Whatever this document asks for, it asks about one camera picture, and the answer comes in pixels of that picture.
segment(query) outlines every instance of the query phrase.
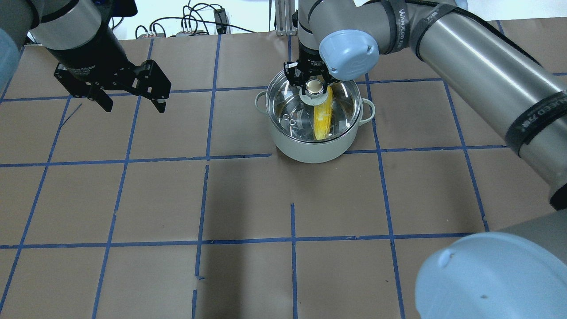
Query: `pot lid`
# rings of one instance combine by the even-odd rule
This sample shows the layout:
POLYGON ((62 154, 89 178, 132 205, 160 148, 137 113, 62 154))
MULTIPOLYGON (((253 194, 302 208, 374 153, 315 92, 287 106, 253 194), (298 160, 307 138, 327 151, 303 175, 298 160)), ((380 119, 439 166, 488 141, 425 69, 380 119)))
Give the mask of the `pot lid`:
POLYGON ((266 94, 268 115, 280 132, 308 143, 326 142, 357 125, 362 100, 354 81, 334 83, 323 92, 322 79, 312 77, 306 94, 292 87, 283 71, 272 80, 266 94))

